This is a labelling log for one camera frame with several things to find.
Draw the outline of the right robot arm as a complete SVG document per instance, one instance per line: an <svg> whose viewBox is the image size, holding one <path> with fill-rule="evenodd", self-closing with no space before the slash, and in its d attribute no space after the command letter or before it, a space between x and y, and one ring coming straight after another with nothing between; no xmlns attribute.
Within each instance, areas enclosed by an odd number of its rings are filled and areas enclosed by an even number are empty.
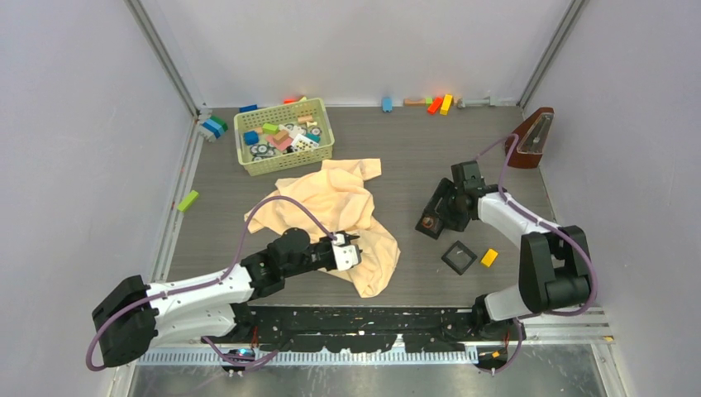
<svg viewBox="0 0 701 397"><path fill-rule="evenodd" d="M415 226L434 240L442 232L462 232L481 221L501 232L519 250L517 283L479 296L468 321L474 333L493 339L505 323L522 316L570 315L571 306L591 304L595 277L584 231L561 227L522 207L497 184L486 184L476 161L451 166Z"/></svg>

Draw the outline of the cream yellow garment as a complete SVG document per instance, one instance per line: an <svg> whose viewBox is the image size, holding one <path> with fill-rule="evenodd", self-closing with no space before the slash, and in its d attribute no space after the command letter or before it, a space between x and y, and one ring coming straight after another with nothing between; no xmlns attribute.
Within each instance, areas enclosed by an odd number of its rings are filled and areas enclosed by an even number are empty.
<svg viewBox="0 0 701 397"><path fill-rule="evenodd" d="M374 197L365 181L382 175L381 160L324 160L321 169L297 178L278 179L273 196L301 203L329 231L357 235L359 265L328 273L351 282L362 298L385 290L396 269L396 238L374 217Z"/></svg>

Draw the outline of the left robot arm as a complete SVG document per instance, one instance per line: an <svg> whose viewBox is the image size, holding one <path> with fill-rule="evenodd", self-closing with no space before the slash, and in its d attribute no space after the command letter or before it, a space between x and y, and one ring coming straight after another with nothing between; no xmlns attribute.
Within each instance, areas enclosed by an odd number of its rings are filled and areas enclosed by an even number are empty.
<svg viewBox="0 0 701 397"><path fill-rule="evenodd" d="M199 337L244 342L254 322L235 305L275 294L296 275L356 267L362 262L356 239L340 231L312 242L304 230L290 228L231 268L164 283L127 277L92 311L96 335L86 365L92 371L118 367L160 344Z"/></svg>

